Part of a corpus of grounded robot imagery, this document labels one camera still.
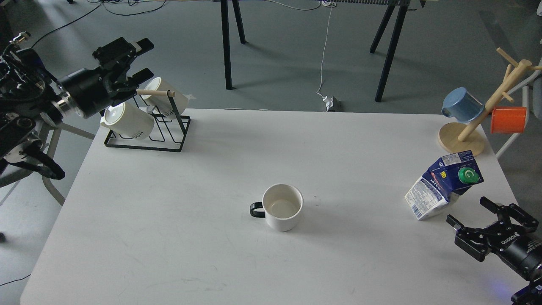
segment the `power adapter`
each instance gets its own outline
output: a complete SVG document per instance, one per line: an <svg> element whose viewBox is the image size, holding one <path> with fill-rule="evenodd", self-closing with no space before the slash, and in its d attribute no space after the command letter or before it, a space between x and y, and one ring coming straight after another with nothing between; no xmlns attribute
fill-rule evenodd
<svg viewBox="0 0 542 305"><path fill-rule="evenodd" d="M340 112L343 110L341 102L334 96L322 97L324 112Z"/></svg>

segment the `blue mug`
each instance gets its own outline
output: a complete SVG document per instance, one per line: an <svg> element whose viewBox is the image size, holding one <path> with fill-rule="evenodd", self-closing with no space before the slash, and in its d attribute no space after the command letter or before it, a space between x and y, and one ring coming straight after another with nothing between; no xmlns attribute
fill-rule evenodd
<svg viewBox="0 0 542 305"><path fill-rule="evenodd" d="M448 93L442 105L442 114L455 117L459 123L468 123L482 114L484 106L464 87Z"/></svg>

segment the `concrete floor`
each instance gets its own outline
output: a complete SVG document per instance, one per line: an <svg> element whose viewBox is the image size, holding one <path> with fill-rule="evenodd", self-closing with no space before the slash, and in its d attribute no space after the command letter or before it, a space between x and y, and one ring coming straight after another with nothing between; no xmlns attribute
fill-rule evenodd
<svg viewBox="0 0 542 305"><path fill-rule="evenodd" d="M282 3L298 8L318 5L311 0ZM18 1L9 5L9 18L15 32L32 34L26 45L30 47L38 37L96 5L83 0L72 5L61 0ZM159 5L106 4L109 10L122 14ZM393 22L377 52L370 54L385 7L338 3L331 11L321 92L337 97L348 112L437 114L444 97L461 86L480 100L487 100L501 83L506 68L495 51L497 47L516 60L540 60L542 17L535 14L537 6L537 1L528 0L465 0L428 2L421 9L413 2L411 7L417 10L407 13L383 102L375 103ZM220 5L216 2L167 2L158 11L129 17L113 15L100 7L49 35L35 49L51 73L61 77L81 67L94 68L97 62L92 52L120 36L129 41L148 37L155 49L137 58L131 73L148 67L177 90L195 96L190 107L322 111L321 98L315 91L320 85L330 9L298 11L276 3L245 0L241 1L241 11L246 45L238 42L230 7L236 87L232 91L225 90ZM521 95L514 98L521 100ZM84 120L73 115L65 123L95 132L99 118ZM483 125L488 131L489 119ZM525 133L500 160L517 202L538 219L542 219L541 131L542 123L532 116ZM507 139L487 133L494 151ZM55 157L67 172L64 180L55 182L62 194L68 193L90 143L63 133ZM487 196L499 201L491 194ZM37 174L15 187L0 189L0 231L8 238L0 246L0 260L5 262L0 266L0 283L31 273L59 211L60 206ZM0 303L18 304L24 285L25 281L19 281L0 287Z"/></svg>

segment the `wooden peg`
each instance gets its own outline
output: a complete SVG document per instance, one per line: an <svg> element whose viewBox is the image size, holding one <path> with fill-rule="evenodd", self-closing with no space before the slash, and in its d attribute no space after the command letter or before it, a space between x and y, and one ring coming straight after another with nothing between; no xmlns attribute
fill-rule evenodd
<svg viewBox="0 0 542 305"><path fill-rule="evenodd" d="M509 96L508 93L503 92L502 96L504 96L510 103L514 102L514 99L511 96Z"/></svg>
<svg viewBox="0 0 542 305"><path fill-rule="evenodd" d="M506 52L503 49L497 48L497 53L501 54L501 56L504 57L514 67L517 67L519 65L519 63L515 61L512 57L510 57L510 55L506 54Z"/></svg>
<svg viewBox="0 0 542 305"><path fill-rule="evenodd" d="M512 65L506 66L505 77L502 79L502 82L505 82L505 81L506 81L506 78L510 75L510 71L511 71L511 70L512 70Z"/></svg>
<svg viewBox="0 0 542 305"><path fill-rule="evenodd" d="M167 97L167 93L169 92L169 96L174 97L175 91L160 91L160 90L142 90L137 89L135 91L140 96L159 96L159 97Z"/></svg>

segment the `mug rack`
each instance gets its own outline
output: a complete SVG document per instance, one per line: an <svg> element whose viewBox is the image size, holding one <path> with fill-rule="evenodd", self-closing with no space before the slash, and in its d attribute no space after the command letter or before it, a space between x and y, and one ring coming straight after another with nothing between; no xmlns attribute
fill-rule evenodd
<svg viewBox="0 0 542 305"><path fill-rule="evenodd" d="M165 115L160 113L160 110L157 107L155 107L154 109L156 109L158 113L155 113L153 110L152 113L149 113L149 114L154 117L155 128L158 128L158 131L159 131L158 133L156 132L151 133L151 135L145 140L135 140L129 137L124 137L123 135L116 133L113 130L110 130L104 141L104 145L106 147L114 147L114 148L173 151L173 152L179 153L183 149L184 141L186 139L186 134L188 133L188 127L190 126L191 119L189 116L181 116L179 114L179 110L177 109L177 106L175 105L175 101L172 97L174 95L175 95L174 92L171 92L169 90L167 91L167 97L171 103L175 116L177 117L177 123L173 122L173 120L167 119ZM136 98L133 97L132 99L135 105L139 108L139 104ZM145 106L149 107L149 105L143 100L143 98L141 98L141 100L143 101ZM183 135L181 140L178 139L178 136L175 136L175 131L172 132L172 129L176 128L177 124L179 125L180 130ZM142 142L142 143L148 143L148 144L155 143L155 145L144 146L144 145L128 144L128 143L135 143L135 142ZM169 144L172 147L171 148L159 147L159 144Z"/></svg>

